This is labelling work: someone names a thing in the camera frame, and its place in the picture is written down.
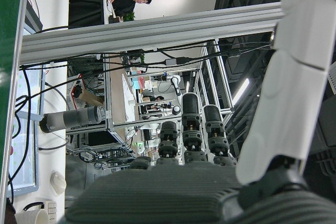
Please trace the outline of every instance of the cable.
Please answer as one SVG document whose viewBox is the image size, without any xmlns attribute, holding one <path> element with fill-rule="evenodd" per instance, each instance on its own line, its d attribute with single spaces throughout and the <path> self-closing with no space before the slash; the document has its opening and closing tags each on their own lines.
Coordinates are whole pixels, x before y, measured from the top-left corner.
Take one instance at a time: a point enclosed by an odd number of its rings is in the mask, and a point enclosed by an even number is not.
<svg viewBox="0 0 336 224">
<path fill-rule="evenodd" d="M 146 63 L 146 65 L 155 65 L 155 64 L 158 64 L 158 63 L 156 63 L 156 62 L 154 62 L 154 63 Z M 138 65 L 133 65 L 133 66 L 135 66 L 135 67 L 142 67 L 143 64 L 138 64 Z M 112 72 L 112 71 L 119 70 L 119 69 L 123 69 L 123 68 L 124 68 L 124 66 L 122 66 L 122 67 L 117 67 L 117 68 L 112 68 L 112 69 L 108 69 L 108 70 L 102 70 L 102 71 L 100 72 L 100 74 L 101 74 L 101 73 L 106 73 L 106 72 Z M 78 78 L 75 78 L 75 79 L 72 79 L 72 80 L 68 80 L 68 81 L 62 82 L 62 83 L 57 84 L 57 85 L 55 85 L 55 86 L 53 86 L 53 87 L 51 87 L 51 88 L 42 90 L 42 91 L 40 91 L 40 92 L 38 92 L 38 93 L 36 93 L 36 94 L 34 94 L 34 95 L 29 95 L 28 100 L 31 100 L 32 98 L 34 98 L 34 97 L 36 97 L 36 96 L 38 96 L 38 95 L 41 95 L 41 94 L 43 94 L 43 93 L 45 93 L 45 92 L 47 92 L 47 91 L 49 91 L 49 90 L 52 90 L 52 89 L 54 89 L 54 88 L 60 87 L 60 86 L 62 86 L 62 85 L 66 85 L 66 84 L 71 83 L 71 82 L 74 82 L 74 81 L 78 81 L 78 80 L 81 80 L 81 79 L 85 79 L 85 78 L 88 78 L 88 77 L 90 77 L 90 76 L 87 76 L 87 77 L 82 76 L 82 77 L 78 77 Z"/>
<path fill-rule="evenodd" d="M 62 145 L 55 146 L 55 147 L 50 147 L 50 148 L 39 147 L 38 148 L 39 151 L 53 151 L 53 150 L 56 150 L 56 149 L 60 149 L 60 148 L 62 148 L 64 146 L 66 146 L 69 143 L 69 140 L 64 139 L 63 137 L 55 134 L 54 132 L 52 132 L 52 134 L 55 135 L 55 136 L 57 136 L 57 137 L 59 137 L 59 138 L 61 138 L 61 139 L 63 139 L 65 141 L 65 143 L 62 144 Z"/>
<path fill-rule="evenodd" d="M 82 26 L 57 26 L 57 27 L 52 27 L 52 28 L 47 28 L 47 29 L 43 29 L 43 30 L 40 30 L 40 31 L 37 31 L 36 33 L 34 34 L 41 34 L 41 33 L 44 33 L 46 31 L 53 31 L 53 30 L 58 30 L 58 29 L 64 29 L 64 28 L 81 28 Z"/>
<path fill-rule="evenodd" d="M 169 87 L 167 88 L 167 90 L 161 92 L 159 90 L 161 82 L 162 82 L 162 80 L 160 81 L 159 86 L 157 87 L 158 88 L 157 90 L 158 90 L 159 93 L 163 94 L 163 93 L 167 92 L 170 89 L 170 87 L 172 86 L 172 84 L 169 85 Z"/>
<path fill-rule="evenodd" d="M 38 5 L 37 5 L 37 2 L 36 2 L 36 0 L 34 0 L 34 1 L 35 1 L 36 8 L 37 8 L 37 14 L 38 14 L 38 18 L 40 19 L 40 11 L 39 11 L 39 9 L 38 9 Z"/>
<path fill-rule="evenodd" d="M 31 91 L 30 91 L 30 84 L 29 84 L 29 80 L 28 80 L 28 76 L 27 76 L 27 72 L 25 69 L 23 69 L 23 74 L 25 76 L 25 80 L 27 83 L 27 92 L 28 92 L 28 97 L 31 97 Z M 27 116 L 27 132 L 26 132 L 26 147 L 25 147 L 25 152 L 23 154 L 23 158 L 21 160 L 21 163 L 19 164 L 18 168 L 16 169 L 15 173 L 12 175 L 12 177 L 9 179 L 8 184 L 10 184 L 13 179 L 16 177 L 16 175 L 18 174 L 18 172 L 20 171 L 20 169 L 23 166 L 23 163 L 26 160 L 27 154 L 28 154 L 28 147 L 29 147 L 29 131 L 30 131 L 30 116 L 31 116 L 31 107 L 32 107 L 32 101 L 31 98 L 28 99 L 28 116 Z"/>
<path fill-rule="evenodd" d="M 152 151 L 156 151 L 156 148 L 155 148 L 155 149 L 153 149 L 153 150 L 151 150 L 151 151 L 149 151 L 149 152 L 152 152 Z M 144 153 L 144 154 L 143 154 L 143 156 L 144 156 L 144 155 L 147 155 L 149 152 L 147 152 L 147 153 Z"/>
<path fill-rule="evenodd" d="M 201 45 L 201 46 L 194 46 L 198 44 L 204 44 L 207 42 L 211 42 L 213 40 L 206 40 L 206 41 L 201 41 L 201 42 L 194 42 L 190 44 L 184 44 L 184 45 L 179 45 L 179 46 L 173 46 L 173 47 L 166 47 L 166 48 L 159 48 L 157 50 L 142 50 L 141 52 L 144 53 L 152 53 L 152 52 L 162 52 L 162 51 L 173 51 L 173 50 L 185 50 L 185 49 L 190 49 L 190 48 L 197 48 L 197 47 L 206 47 L 206 45 Z M 237 45 L 247 45 L 247 44 L 270 44 L 269 41 L 256 41 L 256 42 L 243 42 L 243 43 L 237 43 L 237 44 L 211 44 L 210 46 L 237 46 Z M 96 55 L 96 54 L 114 54 L 113 56 L 104 56 L 102 59 L 108 59 L 108 58 L 116 58 L 116 57 L 122 57 L 122 56 L 131 56 L 131 55 L 138 55 L 139 52 L 87 52 L 85 54 L 81 55 L 75 55 L 75 56 L 68 56 L 60 59 L 54 59 L 50 61 L 46 61 L 43 63 L 34 63 L 34 64 L 29 64 L 26 65 L 26 68 L 28 67 L 34 67 L 34 66 L 40 66 L 40 65 L 46 65 L 51 62 L 62 62 L 62 61 L 68 61 L 69 59 L 72 58 L 78 58 L 81 56 L 87 56 L 87 55 Z"/>
<path fill-rule="evenodd" d="M 136 132 L 137 132 L 135 129 L 131 129 L 131 130 L 126 134 L 126 137 L 125 137 L 125 143 L 127 143 L 127 142 L 130 141 L 130 140 L 127 140 L 127 137 L 128 137 L 128 134 L 130 134 L 130 132 L 132 132 L 132 131 L 135 131 L 135 132 L 134 132 L 134 134 L 133 134 L 130 138 L 134 137 L 134 135 L 135 135 Z"/>
<path fill-rule="evenodd" d="M 9 185 L 10 185 L 10 203 L 13 204 L 14 203 L 14 186 L 13 186 L 13 180 L 10 177 L 10 173 L 8 172 L 8 181 L 10 181 Z"/>
<path fill-rule="evenodd" d="M 241 52 L 240 54 L 246 54 L 247 52 L 252 52 L 254 50 L 257 50 L 257 49 L 260 49 L 260 48 L 264 48 L 264 47 L 268 47 L 269 45 L 264 45 L 264 46 L 261 46 L 261 47 L 257 47 L 257 48 L 254 48 L 254 49 L 251 49 L 251 50 L 248 50 L 248 51 L 244 51 L 244 52 Z"/>
<path fill-rule="evenodd" d="M 65 144 L 62 144 L 62 145 L 59 145 L 59 146 L 55 146 L 55 147 L 51 147 L 51 148 L 39 147 L 38 150 L 39 151 L 52 151 L 52 150 L 60 149 L 64 146 L 66 146 L 68 143 L 69 143 L 69 140 L 67 140 Z"/>
<path fill-rule="evenodd" d="M 52 85 L 50 85 L 48 82 L 45 82 L 45 84 L 48 86 L 48 87 L 52 87 Z M 70 110 L 70 106 L 68 104 L 68 101 L 67 99 L 64 97 L 64 95 L 57 89 L 57 88 L 54 88 L 54 90 L 63 98 L 63 100 L 65 101 L 65 104 L 67 105 L 67 108 L 68 110 Z"/>
<path fill-rule="evenodd" d="M 160 53 L 162 53 L 163 55 L 166 55 L 167 57 L 169 57 L 169 58 L 171 58 L 171 59 L 176 59 L 175 57 L 173 57 L 173 56 L 167 54 L 167 53 L 164 52 L 164 51 L 160 51 Z"/>
<path fill-rule="evenodd" d="M 14 113 L 14 116 L 17 120 L 17 125 L 18 125 L 18 129 L 17 129 L 17 132 L 15 133 L 14 136 L 12 136 L 12 139 L 16 138 L 17 136 L 19 136 L 20 134 L 20 131 L 21 131 L 21 122 L 20 122 L 20 118 L 18 117 L 18 115 L 16 114 L 16 112 Z"/>
</svg>

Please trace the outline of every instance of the metal frame structure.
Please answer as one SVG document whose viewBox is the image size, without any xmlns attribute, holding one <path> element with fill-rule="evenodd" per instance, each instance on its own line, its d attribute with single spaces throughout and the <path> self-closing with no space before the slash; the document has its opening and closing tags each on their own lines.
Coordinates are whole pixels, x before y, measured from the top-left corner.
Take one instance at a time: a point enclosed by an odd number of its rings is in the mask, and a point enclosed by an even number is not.
<svg viewBox="0 0 336 224">
<path fill-rule="evenodd" d="M 283 17 L 280 3 L 270 3 L 263 5 L 244 6 L 231 9 L 213 10 L 201 13 L 178 15 L 171 17 L 162 17 L 154 19 L 136 20 L 133 22 L 108 24 L 101 26 L 91 26 L 70 30 L 54 31 L 52 33 L 34 34 L 23 37 L 21 64 L 36 63 L 41 61 L 56 60 L 63 57 L 70 57 L 80 54 L 90 54 L 98 52 L 112 53 L 112 51 L 127 51 L 139 48 L 159 48 L 168 46 L 179 46 L 181 44 L 199 42 L 204 40 L 215 40 L 219 38 L 241 36 L 247 34 L 264 33 L 273 31 L 276 23 Z M 202 56 L 207 55 L 207 50 L 202 50 Z M 227 75 L 225 72 L 222 58 L 217 57 L 217 63 L 220 69 L 222 84 L 224 85 L 226 98 L 229 108 L 221 109 L 226 124 L 233 113 L 232 98 L 228 87 Z M 192 71 L 206 67 L 211 79 L 211 90 L 213 93 L 215 105 L 219 105 L 216 85 L 211 70 L 210 61 L 202 63 L 196 68 L 178 68 L 169 69 L 167 72 Z M 129 78 L 153 76 L 161 74 L 157 72 L 134 74 Z M 106 79 L 109 79 L 109 73 L 106 72 Z M 203 77 L 198 72 L 195 78 L 196 92 L 205 91 Z M 106 81 L 106 112 L 111 111 L 112 100 L 109 97 L 111 86 Z M 166 116 L 163 119 L 134 121 L 121 124 L 111 124 L 112 115 L 106 114 L 105 125 L 88 126 L 85 129 L 74 129 L 67 131 L 67 134 L 77 134 L 83 132 L 94 132 L 109 130 L 118 141 L 123 140 L 114 131 L 114 129 L 130 126 L 140 126 L 148 123 L 159 123 L 168 120 L 179 120 L 178 116 Z"/>
<path fill-rule="evenodd" d="M 276 2 L 26 35 L 20 63 L 264 33 L 273 31 L 282 17 Z"/>
</svg>

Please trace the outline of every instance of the man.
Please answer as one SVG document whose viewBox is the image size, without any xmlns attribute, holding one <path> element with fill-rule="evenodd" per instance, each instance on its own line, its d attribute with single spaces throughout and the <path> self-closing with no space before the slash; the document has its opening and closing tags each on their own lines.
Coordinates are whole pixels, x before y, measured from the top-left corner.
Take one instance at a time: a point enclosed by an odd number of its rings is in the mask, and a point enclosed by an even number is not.
<svg viewBox="0 0 336 224">
<path fill-rule="evenodd" d="M 152 95 L 144 95 L 143 97 L 144 98 L 148 97 L 151 102 L 164 100 L 164 97 L 161 95 L 158 95 L 157 97 L 154 97 Z"/>
<path fill-rule="evenodd" d="M 122 17 L 133 12 L 135 4 L 149 4 L 152 0 L 108 0 L 112 3 L 117 17 Z M 94 26 L 101 25 L 101 15 L 79 20 L 85 13 L 93 12 L 100 8 L 100 2 L 90 3 L 88 0 L 69 0 L 69 26 Z"/>
</svg>

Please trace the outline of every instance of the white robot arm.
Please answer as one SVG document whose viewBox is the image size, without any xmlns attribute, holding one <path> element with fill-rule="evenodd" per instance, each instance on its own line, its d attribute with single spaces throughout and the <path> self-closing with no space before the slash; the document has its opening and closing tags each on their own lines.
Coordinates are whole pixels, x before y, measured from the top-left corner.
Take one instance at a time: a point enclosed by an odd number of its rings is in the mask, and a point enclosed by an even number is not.
<svg viewBox="0 0 336 224">
<path fill-rule="evenodd" d="M 335 42 L 336 0 L 282 0 L 259 105 L 244 142 L 237 178 L 262 178 L 272 160 L 297 160 L 303 172 Z"/>
<path fill-rule="evenodd" d="M 182 104 L 182 93 L 179 87 L 179 83 L 181 81 L 181 77 L 179 75 L 171 75 L 172 78 L 170 79 L 170 83 L 173 85 L 174 89 L 175 89 L 175 93 L 177 96 L 177 100 L 179 104 Z"/>
</svg>

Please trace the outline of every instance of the aluminum extrusion beam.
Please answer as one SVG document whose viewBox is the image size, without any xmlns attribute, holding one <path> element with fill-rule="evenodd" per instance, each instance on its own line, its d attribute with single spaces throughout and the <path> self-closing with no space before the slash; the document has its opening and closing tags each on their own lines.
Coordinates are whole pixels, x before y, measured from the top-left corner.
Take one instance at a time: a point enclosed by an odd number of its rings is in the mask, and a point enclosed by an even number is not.
<svg viewBox="0 0 336 224">
<path fill-rule="evenodd" d="M 148 120 L 142 120 L 142 121 L 117 123 L 113 125 L 113 128 L 119 129 L 119 128 L 126 128 L 126 127 L 132 127 L 132 126 L 142 126 L 142 125 L 150 124 L 150 123 L 163 123 L 166 121 L 176 121 L 176 120 L 181 120 L 181 115 L 171 115 L 171 116 L 166 116 L 160 119 L 148 119 Z"/>
<path fill-rule="evenodd" d="M 219 51 L 220 51 L 219 46 L 216 45 L 215 46 L 215 52 L 219 52 Z M 220 73 L 221 78 L 222 78 L 222 83 L 223 83 L 227 103 L 229 105 L 229 108 L 233 108 L 234 106 L 233 106 L 233 103 L 232 103 L 231 91 L 230 91 L 230 87 L 229 87 L 229 82 L 227 80 L 227 73 L 226 73 L 226 70 L 225 70 L 225 67 L 224 67 L 223 59 L 222 59 L 221 56 L 218 56 L 216 58 L 217 58 L 219 73 Z"/>
<path fill-rule="evenodd" d="M 273 31 L 280 2 L 26 35 L 20 64 Z"/>
<path fill-rule="evenodd" d="M 203 52 L 203 55 L 205 55 L 205 56 L 208 55 L 208 50 L 205 47 L 202 48 L 202 52 Z M 205 61 L 205 63 L 206 63 L 206 69 L 208 71 L 208 76 L 209 76 L 209 80 L 210 80 L 210 86 L 211 86 L 212 94 L 214 96 L 215 105 L 220 108 L 221 106 L 219 105 L 218 93 L 217 93 L 217 90 L 216 90 L 216 84 L 215 84 L 215 80 L 214 80 L 214 75 L 212 73 L 212 67 L 211 67 L 210 60 L 207 59 Z"/>
<path fill-rule="evenodd" d="M 174 69 L 167 69 L 165 70 L 166 73 L 174 73 L 174 72 L 187 72 L 187 71 L 194 71 L 199 69 L 198 67 L 191 67 L 191 68 L 174 68 Z M 136 78 L 136 77 L 146 77 L 146 76 L 159 76 L 162 75 L 163 71 L 159 72 L 149 72 L 149 73 L 137 73 L 137 74 L 128 74 L 128 78 Z"/>
<path fill-rule="evenodd" d="M 209 98 L 208 98 L 208 94 L 206 92 L 203 75 L 199 74 L 199 77 L 200 77 L 199 80 L 200 80 L 201 87 L 202 87 L 202 92 L 203 92 L 203 96 L 204 96 L 205 105 L 209 105 Z"/>
<path fill-rule="evenodd" d="M 170 102 L 175 101 L 175 98 L 164 99 L 160 101 L 148 101 L 148 102 L 139 102 L 138 105 L 146 105 L 146 104 L 153 104 L 153 103 L 163 103 L 163 102 Z"/>
</svg>

